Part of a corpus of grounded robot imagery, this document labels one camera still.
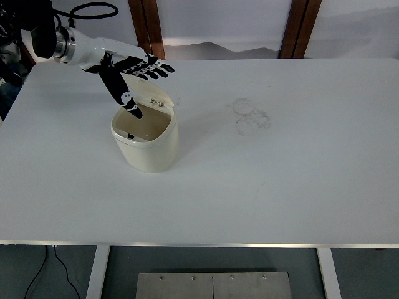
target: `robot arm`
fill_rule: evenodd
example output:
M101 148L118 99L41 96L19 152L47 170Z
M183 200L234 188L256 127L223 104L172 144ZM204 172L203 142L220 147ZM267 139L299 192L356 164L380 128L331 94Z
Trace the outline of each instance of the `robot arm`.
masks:
M55 30L50 0L0 0L0 45L21 39L21 29L31 31L34 52L66 65L78 65L84 71L99 74L111 96L137 118L142 117L121 73L158 79L174 72L173 68L143 49L106 38L92 39L78 30ZM13 74L0 61L0 76L9 81Z
M115 101L137 118L143 115L121 73L147 80L146 76L158 79L175 71L139 47L103 37L92 39L69 27L57 32L53 57L59 63L99 74Z

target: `white table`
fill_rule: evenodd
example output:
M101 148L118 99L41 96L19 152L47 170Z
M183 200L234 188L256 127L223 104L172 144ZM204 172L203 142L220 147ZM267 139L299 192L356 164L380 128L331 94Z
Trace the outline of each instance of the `white table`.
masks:
M0 243L399 247L399 61L173 66L158 174L124 160L99 77L34 67L0 129Z

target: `metal floor panel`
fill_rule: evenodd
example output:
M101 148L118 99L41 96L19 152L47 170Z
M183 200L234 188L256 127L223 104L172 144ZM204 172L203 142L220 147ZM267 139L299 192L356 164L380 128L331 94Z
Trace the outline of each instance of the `metal floor panel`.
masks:
M291 299L287 272L141 273L136 299Z

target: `table leg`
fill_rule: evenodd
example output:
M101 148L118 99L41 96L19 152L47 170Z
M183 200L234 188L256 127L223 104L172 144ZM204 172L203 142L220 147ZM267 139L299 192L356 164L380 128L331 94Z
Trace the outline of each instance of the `table leg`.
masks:
M95 250L92 273L90 275L89 288L86 299L101 299L102 287L107 270L108 255L110 246L98 245Z
M326 299L341 299L331 248L318 248L317 255L319 256Z

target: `black cable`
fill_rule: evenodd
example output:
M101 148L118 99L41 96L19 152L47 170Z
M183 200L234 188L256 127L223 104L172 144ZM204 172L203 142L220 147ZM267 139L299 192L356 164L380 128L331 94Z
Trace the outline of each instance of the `black cable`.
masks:
M70 282L69 281L69 276L68 276L68 269L67 269L67 266L65 266L65 264L61 261L61 259L58 257L58 255L57 255L57 251L56 251L56 249L55 249L55 246L54 246L54 253L55 253L55 257L57 258L57 260L59 260L60 261L60 263L64 266L64 268L65 268L65 271L67 272L67 280L68 280L68 282L69 282L69 284L72 286L72 288L74 288L74 290L75 290L75 292L76 292L76 294L77 294L77 296L78 296L78 298L80 299L80 295L79 295L79 292L77 291L77 289L75 288L75 286L72 284L72 282Z
M97 15L93 15L93 16L82 16L79 14L75 14L76 11L79 11L83 8L92 7L92 6L106 6L106 7L112 8L114 11L110 12L108 14L97 14ZM56 14L59 14L60 16L75 18L75 19L80 19L80 20L105 19L106 17L116 16L119 13L119 9L115 5L106 3L106 2L92 2L92 3L82 4L82 5L79 5L79 6L76 6L75 8L73 8L69 14L67 12L59 11L57 9L53 9L53 10Z
M42 271L43 266L44 266L44 264L45 264L45 262L46 262L46 260L47 260L47 246L45 245L44 248L46 248L46 255L44 256L44 260L43 260L42 266L40 267L40 269L39 269L38 273L36 274L36 276L32 279L32 281L31 281L31 283L29 284L28 288L26 289L24 299L26 299L26 295L27 295L29 289L31 288L31 285L33 284L33 282L35 281L35 279L36 279L36 277L39 275L39 273Z
M56 27L56 29L58 30L62 26L61 18L55 12L54 12L54 17L57 19L57 27Z

